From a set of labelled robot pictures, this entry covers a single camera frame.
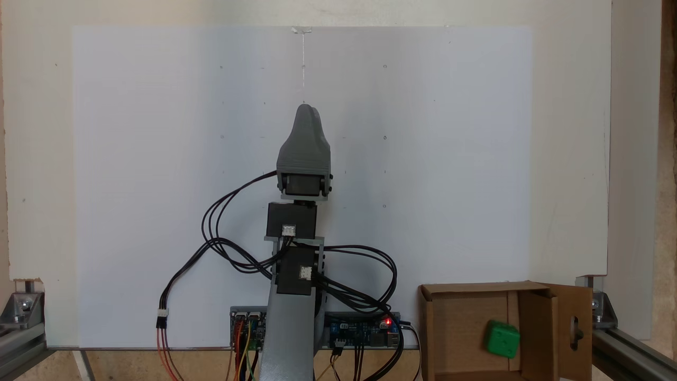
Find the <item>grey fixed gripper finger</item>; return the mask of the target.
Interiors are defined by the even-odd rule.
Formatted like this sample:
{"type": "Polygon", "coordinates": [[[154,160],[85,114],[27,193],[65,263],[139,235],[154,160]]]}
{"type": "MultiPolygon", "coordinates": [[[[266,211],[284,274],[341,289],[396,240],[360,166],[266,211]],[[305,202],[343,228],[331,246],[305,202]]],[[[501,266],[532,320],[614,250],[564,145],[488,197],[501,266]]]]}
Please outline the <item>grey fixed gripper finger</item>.
{"type": "Polygon", "coordinates": [[[328,140],[315,137],[312,106],[301,104],[292,130],[280,148],[277,172],[328,176],[331,173],[331,147],[328,140]]]}

